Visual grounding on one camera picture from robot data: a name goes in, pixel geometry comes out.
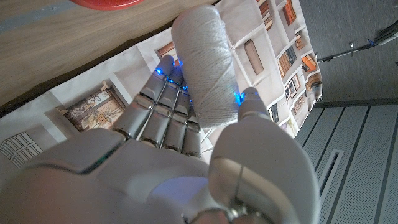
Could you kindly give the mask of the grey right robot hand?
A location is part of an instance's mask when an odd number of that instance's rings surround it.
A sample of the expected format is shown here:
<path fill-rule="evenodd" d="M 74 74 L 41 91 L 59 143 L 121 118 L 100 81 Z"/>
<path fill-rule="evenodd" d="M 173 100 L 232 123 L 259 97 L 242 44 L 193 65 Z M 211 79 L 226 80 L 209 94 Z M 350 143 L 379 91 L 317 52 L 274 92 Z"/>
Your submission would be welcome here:
<path fill-rule="evenodd" d="M 205 163 L 136 141 L 132 109 L 35 157 L 1 188 L 2 223 L 317 223 L 302 147 L 253 87 Z"/>

